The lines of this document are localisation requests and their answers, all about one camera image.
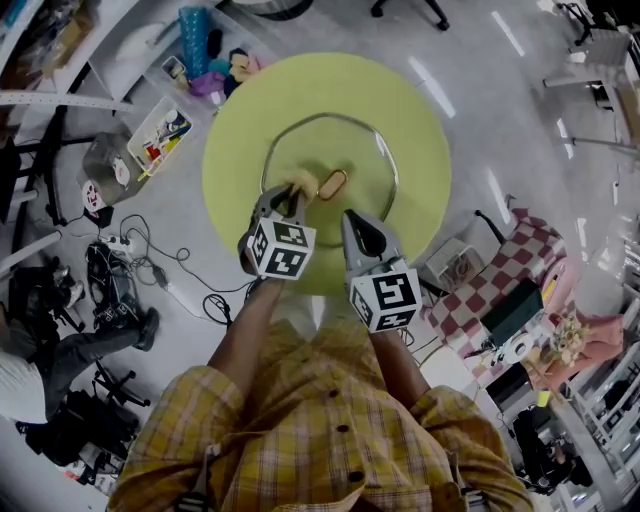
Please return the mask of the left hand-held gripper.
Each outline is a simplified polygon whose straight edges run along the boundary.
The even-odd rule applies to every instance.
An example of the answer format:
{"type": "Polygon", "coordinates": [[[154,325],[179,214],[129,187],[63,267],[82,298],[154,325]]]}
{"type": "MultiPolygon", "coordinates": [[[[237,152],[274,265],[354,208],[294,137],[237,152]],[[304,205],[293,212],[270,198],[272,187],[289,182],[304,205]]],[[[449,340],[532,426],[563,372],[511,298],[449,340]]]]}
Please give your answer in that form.
{"type": "Polygon", "coordinates": [[[316,230],[304,226],[306,197],[292,185],[263,192],[252,212],[255,222],[238,243],[243,269],[260,278],[299,279],[314,252],[316,230]],[[269,218],[287,201],[284,220],[269,218]]]}

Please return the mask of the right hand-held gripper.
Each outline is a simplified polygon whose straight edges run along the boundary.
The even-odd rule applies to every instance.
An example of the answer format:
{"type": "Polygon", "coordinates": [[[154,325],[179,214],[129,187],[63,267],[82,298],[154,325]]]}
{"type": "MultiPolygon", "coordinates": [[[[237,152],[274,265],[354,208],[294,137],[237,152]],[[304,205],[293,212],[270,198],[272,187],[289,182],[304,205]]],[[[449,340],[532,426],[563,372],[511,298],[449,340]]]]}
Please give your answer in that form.
{"type": "Polygon", "coordinates": [[[377,217],[348,209],[341,232],[348,300],[370,333],[400,330],[422,307],[417,271],[403,258],[395,232],[377,217]],[[380,262],[371,268],[371,262],[380,262]]]}

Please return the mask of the glass lid with wooden handle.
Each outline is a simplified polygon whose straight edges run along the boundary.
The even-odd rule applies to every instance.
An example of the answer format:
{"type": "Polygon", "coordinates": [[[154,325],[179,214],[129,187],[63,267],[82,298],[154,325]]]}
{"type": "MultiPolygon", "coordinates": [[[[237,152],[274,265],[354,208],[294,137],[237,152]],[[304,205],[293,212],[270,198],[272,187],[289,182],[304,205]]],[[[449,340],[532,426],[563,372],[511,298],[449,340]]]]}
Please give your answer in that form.
{"type": "Polygon", "coordinates": [[[385,220],[399,185],[397,167],[383,136],[372,126],[337,113],[303,118],[273,139],[260,188],[284,184],[291,175],[313,176],[319,190],[307,203],[306,223],[316,246],[342,246],[341,216],[347,209],[385,220]]]}

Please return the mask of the person's left forearm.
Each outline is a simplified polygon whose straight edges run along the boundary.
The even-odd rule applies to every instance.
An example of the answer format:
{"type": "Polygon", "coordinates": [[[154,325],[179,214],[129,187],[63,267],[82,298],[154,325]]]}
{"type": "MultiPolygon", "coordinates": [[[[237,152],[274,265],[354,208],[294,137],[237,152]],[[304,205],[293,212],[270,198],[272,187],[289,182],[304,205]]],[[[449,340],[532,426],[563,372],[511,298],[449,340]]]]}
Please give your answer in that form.
{"type": "Polygon", "coordinates": [[[209,359],[208,365],[223,373],[246,397],[252,387],[267,340],[267,331],[284,281],[267,279],[250,295],[209,359]]]}

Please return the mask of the person's right forearm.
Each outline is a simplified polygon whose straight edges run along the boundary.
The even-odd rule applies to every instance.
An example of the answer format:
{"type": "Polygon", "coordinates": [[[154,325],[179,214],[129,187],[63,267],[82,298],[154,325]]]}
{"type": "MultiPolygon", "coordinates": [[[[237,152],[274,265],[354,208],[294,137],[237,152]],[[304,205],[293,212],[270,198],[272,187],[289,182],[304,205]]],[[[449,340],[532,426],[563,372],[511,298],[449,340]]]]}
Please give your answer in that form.
{"type": "Polygon", "coordinates": [[[426,379],[397,331],[370,333],[388,393],[410,410],[429,389],[426,379]]]}

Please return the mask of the round table green tablecloth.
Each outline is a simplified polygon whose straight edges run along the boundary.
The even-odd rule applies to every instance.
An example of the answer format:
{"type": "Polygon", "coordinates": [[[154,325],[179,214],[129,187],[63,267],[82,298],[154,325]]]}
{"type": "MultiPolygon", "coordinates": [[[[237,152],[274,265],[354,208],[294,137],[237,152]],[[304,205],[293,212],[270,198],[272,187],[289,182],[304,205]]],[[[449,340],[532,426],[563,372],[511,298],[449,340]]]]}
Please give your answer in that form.
{"type": "MultiPolygon", "coordinates": [[[[217,114],[205,145],[203,194],[222,241],[235,249],[263,192],[267,151],[281,131],[320,113],[372,126],[385,139],[399,185],[384,220],[409,260],[437,234],[452,185],[449,145],[438,116],[418,89],[382,64],[351,54],[307,53],[280,60],[239,86],[217,114]]],[[[306,295],[344,290],[342,247],[315,247],[302,277],[306,295]]]]}

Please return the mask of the white round stool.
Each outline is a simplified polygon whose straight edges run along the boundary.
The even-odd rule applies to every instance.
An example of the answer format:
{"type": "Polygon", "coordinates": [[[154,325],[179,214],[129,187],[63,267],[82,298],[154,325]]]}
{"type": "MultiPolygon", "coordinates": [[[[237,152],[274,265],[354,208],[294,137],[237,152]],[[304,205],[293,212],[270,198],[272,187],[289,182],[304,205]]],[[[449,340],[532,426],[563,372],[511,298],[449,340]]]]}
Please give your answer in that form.
{"type": "Polygon", "coordinates": [[[431,388],[447,386],[465,394],[473,394],[478,383],[458,354],[447,346],[435,349],[420,365],[420,371],[431,388]]]}

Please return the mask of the white storage bin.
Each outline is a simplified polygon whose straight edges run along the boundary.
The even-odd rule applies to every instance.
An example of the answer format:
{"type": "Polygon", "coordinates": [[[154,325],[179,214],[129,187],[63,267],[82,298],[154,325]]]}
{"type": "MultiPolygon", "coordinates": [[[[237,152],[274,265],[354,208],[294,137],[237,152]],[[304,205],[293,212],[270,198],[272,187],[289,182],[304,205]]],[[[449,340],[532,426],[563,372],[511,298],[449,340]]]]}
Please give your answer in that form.
{"type": "Polygon", "coordinates": [[[163,170],[193,132],[194,124],[186,111],[172,98],[163,97],[127,143],[129,154],[142,171],[138,180],[163,170]]]}

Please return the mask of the purple bag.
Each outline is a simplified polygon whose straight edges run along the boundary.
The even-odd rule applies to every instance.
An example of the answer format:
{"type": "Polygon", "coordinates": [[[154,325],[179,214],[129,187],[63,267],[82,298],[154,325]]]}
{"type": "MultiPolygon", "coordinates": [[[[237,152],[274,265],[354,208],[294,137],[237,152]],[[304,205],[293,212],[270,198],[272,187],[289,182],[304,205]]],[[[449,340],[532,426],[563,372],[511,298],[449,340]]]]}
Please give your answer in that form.
{"type": "Polygon", "coordinates": [[[189,92],[195,97],[209,96],[224,91],[226,76],[219,72],[207,72],[189,82],[189,92]]]}

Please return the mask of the dark green box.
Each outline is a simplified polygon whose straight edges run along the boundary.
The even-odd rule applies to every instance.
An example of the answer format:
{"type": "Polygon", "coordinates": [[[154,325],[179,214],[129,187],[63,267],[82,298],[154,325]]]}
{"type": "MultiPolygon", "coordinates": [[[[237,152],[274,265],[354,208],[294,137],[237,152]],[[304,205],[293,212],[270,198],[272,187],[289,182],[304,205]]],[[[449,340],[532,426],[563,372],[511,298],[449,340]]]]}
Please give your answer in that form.
{"type": "Polygon", "coordinates": [[[542,309],[539,285],[525,278],[481,318],[481,323],[489,341],[501,347],[542,309]]]}

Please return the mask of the pink white checkered cloth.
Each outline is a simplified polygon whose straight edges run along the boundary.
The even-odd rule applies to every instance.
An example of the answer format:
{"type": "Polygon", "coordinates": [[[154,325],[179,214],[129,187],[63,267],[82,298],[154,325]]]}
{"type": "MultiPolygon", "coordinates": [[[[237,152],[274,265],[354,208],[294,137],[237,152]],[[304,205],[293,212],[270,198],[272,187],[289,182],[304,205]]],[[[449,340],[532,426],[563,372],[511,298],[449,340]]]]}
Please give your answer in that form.
{"type": "Polygon", "coordinates": [[[462,360],[483,387],[509,365],[491,363],[486,356],[469,356],[489,339],[481,318],[523,279],[540,284],[551,265],[566,255],[563,238],[545,220],[531,216],[526,208],[515,208],[512,213],[516,226],[493,259],[468,283],[438,299],[425,314],[443,345],[462,360]]]}

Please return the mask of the white tape roll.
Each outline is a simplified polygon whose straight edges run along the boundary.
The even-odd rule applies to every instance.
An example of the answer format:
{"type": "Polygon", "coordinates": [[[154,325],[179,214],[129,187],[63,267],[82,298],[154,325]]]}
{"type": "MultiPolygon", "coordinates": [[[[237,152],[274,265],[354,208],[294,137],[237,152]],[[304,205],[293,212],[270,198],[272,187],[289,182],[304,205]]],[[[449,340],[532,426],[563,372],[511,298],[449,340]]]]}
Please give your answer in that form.
{"type": "Polygon", "coordinates": [[[531,352],[534,344],[535,339],[528,332],[513,337],[504,345],[503,361],[509,365],[519,363],[531,352]]]}

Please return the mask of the small clear plastic box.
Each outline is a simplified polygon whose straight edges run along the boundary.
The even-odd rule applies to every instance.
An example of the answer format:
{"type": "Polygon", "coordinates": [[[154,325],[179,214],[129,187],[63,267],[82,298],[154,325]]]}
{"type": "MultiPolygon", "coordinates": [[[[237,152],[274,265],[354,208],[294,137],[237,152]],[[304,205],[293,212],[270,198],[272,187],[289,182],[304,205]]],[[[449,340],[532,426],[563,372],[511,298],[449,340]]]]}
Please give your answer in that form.
{"type": "Polygon", "coordinates": [[[174,82],[188,83],[186,67],[176,56],[169,56],[161,65],[161,70],[174,82]]]}

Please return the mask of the clear plastic container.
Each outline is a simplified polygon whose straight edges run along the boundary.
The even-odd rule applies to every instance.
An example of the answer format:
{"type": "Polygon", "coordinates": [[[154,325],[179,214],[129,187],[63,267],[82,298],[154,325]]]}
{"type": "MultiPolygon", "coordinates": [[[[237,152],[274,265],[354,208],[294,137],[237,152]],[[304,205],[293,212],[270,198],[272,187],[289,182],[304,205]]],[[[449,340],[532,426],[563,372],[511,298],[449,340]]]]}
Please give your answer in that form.
{"type": "Polygon", "coordinates": [[[129,139],[122,133],[99,133],[86,151],[82,168],[77,175],[81,187],[91,180],[98,188],[107,206],[113,207],[136,195],[144,182],[140,166],[127,150],[129,139]]]}

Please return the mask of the black equipment bundle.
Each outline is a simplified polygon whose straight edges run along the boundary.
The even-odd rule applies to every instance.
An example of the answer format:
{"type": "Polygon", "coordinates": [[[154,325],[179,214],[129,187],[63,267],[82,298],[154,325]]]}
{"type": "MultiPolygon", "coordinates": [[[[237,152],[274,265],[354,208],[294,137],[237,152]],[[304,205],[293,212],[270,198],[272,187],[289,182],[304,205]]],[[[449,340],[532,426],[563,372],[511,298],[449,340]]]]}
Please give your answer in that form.
{"type": "Polygon", "coordinates": [[[136,328],[143,316],[130,265],[121,252],[102,242],[86,250],[87,283],[94,304],[94,330],[136,328]]]}

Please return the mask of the white round spool red print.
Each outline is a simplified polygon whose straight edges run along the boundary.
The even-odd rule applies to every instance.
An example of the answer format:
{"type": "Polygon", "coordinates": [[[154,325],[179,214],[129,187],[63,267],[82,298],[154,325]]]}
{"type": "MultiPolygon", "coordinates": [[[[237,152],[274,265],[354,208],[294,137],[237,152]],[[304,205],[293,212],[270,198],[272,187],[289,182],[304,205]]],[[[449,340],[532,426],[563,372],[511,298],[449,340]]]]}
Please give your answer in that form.
{"type": "Polygon", "coordinates": [[[82,201],[84,208],[90,213],[97,212],[107,206],[97,186],[91,180],[85,181],[82,186],[82,201]]]}

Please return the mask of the pink round stool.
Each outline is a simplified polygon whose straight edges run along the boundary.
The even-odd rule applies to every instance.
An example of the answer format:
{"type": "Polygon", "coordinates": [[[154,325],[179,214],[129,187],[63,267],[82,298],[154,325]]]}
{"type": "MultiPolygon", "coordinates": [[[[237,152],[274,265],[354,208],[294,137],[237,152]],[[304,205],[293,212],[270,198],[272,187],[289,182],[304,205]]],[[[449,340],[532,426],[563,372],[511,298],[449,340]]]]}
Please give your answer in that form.
{"type": "Polygon", "coordinates": [[[559,313],[568,303],[577,283],[576,268],[568,257],[558,258],[547,271],[541,294],[544,311],[559,313]]]}

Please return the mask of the flat black box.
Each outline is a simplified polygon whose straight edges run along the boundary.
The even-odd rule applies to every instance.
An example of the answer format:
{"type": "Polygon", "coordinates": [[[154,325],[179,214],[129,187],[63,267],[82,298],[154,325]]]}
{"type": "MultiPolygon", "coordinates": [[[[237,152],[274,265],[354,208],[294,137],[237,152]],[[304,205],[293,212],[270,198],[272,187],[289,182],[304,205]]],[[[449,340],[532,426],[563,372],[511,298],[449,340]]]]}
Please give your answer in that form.
{"type": "Polygon", "coordinates": [[[520,363],[511,366],[486,388],[501,412],[505,412],[532,391],[529,375],[520,363]]]}

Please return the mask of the person's yellow plaid shirt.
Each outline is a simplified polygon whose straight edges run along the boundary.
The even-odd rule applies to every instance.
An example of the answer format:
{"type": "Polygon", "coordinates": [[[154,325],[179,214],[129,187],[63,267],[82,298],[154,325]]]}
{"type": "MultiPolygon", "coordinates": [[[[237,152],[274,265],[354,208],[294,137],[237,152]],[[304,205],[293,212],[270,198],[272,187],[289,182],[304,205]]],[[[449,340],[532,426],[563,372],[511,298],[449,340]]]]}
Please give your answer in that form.
{"type": "Polygon", "coordinates": [[[464,394],[387,391],[363,327],[311,341],[271,326],[251,391],[196,366],[166,388],[132,446],[109,512],[170,512],[208,475],[218,512],[533,512],[502,438],[464,394]]]}

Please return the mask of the white woven basket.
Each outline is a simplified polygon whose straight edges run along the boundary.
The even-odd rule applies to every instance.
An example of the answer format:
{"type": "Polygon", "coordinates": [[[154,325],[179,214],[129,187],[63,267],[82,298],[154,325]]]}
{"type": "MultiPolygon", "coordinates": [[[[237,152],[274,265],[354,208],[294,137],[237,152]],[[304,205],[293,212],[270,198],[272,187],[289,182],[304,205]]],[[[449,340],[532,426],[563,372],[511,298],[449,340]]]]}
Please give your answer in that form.
{"type": "Polygon", "coordinates": [[[288,21],[301,16],[314,0],[231,0],[241,10],[272,21],[288,21]]]}

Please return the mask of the flower bouquet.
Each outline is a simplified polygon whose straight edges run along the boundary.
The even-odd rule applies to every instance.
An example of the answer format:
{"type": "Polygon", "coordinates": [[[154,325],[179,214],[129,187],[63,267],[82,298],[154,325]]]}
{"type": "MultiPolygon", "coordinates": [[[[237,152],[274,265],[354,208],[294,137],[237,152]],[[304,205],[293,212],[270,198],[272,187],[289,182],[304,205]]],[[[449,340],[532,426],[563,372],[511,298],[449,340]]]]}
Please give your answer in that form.
{"type": "Polygon", "coordinates": [[[561,317],[551,339],[551,346],[560,360],[573,367],[586,343],[589,328],[577,316],[561,317]]]}

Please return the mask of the black office chair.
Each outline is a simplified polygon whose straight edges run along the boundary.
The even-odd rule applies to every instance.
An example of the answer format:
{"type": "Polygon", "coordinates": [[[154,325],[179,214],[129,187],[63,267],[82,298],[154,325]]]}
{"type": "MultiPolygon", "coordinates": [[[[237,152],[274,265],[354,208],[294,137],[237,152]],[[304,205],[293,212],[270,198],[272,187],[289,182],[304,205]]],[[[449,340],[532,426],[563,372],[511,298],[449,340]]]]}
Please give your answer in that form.
{"type": "MultiPolygon", "coordinates": [[[[381,18],[384,15],[383,7],[391,0],[376,0],[370,8],[370,14],[374,18],[381,18]]],[[[449,20],[438,4],[437,0],[423,0],[438,17],[436,27],[445,32],[450,28],[449,20]]]]}

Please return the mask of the black chair base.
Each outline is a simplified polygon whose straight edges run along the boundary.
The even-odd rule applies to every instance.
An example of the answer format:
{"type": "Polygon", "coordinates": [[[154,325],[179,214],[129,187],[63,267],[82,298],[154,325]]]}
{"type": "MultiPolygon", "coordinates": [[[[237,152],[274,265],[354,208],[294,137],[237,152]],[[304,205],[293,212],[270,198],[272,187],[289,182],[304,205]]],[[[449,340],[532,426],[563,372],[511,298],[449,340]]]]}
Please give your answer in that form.
{"type": "Polygon", "coordinates": [[[151,405],[149,399],[142,398],[127,388],[127,384],[137,377],[135,371],[129,370],[123,377],[116,377],[100,361],[97,361],[95,365],[96,370],[92,379],[94,393],[97,393],[97,388],[101,387],[107,392],[106,400],[108,402],[116,401],[121,406],[127,403],[132,403],[139,407],[149,407],[151,405]]]}

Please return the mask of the white shelf rack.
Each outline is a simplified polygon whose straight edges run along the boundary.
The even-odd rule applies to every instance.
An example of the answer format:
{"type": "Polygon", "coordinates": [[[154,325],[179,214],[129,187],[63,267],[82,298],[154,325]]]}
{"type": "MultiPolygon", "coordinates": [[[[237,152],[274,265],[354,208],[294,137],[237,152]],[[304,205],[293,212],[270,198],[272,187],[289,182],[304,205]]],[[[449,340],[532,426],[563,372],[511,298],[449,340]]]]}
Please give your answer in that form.
{"type": "Polygon", "coordinates": [[[225,51],[245,45],[261,64],[277,60],[271,49],[207,0],[103,0],[97,7],[94,27],[69,63],[33,91],[0,90],[0,106],[76,106],[131,112],[133,107],[124,101],[125,97],[139,80],[153,75],[155,63],[180,37],[178,11],[200,6],[208,9],[214,26],[225,33],[225,51]],[[143,45],[141,55],[116,59],[117,46],[125,37],[154,23],[160,28],[152,42],[143,45]],[[72,84],[85,69],[96,76],[106,93],[104,98],[82,96],[72,90],[72,84]]]}

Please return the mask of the pink cushion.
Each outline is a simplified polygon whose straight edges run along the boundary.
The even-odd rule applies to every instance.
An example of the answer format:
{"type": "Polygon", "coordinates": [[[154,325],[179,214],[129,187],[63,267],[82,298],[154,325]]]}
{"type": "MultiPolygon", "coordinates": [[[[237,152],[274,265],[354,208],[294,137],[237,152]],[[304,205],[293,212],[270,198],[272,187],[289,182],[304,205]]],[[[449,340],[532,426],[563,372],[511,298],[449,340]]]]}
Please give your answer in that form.
{"type": "Polygon", "coordinates": [[[614,359],[623,351],[624,317],[587,316],[580,311],[576,318],[587,329],[584,346],[575,364],[578,372],[614,359]]]}

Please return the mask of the cardboard box with plastic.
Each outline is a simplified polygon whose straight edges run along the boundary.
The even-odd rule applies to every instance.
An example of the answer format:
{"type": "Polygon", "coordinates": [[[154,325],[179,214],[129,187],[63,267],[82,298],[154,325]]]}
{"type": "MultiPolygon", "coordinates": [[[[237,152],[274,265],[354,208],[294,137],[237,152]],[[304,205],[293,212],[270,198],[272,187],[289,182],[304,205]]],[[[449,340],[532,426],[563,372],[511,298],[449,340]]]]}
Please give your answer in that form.
{"type": "Polygon", "coordinates": [[[64,67],[93,28],[91,9],[83,2],[54,38],[45,57],[43,76],[50,79],[56,69],[64,67]]]}

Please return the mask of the white desk wooden top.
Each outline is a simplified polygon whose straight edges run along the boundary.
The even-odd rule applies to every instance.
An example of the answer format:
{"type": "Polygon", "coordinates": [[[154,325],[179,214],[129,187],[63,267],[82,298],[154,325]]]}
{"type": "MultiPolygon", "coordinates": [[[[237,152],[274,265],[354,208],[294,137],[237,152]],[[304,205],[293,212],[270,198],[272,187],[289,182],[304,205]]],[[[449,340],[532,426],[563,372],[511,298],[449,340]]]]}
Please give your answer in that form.
{"type": "Polygon", "coordinates": [[[542,80],[546,88],[600,83],[619,121],[614,141],[564,134],[564,144],[600,145],[640,156],[640,67],[632,59],[633,47],[629,33],[594,29],[589,41],[571,48],[562,66],[542,80]]]}

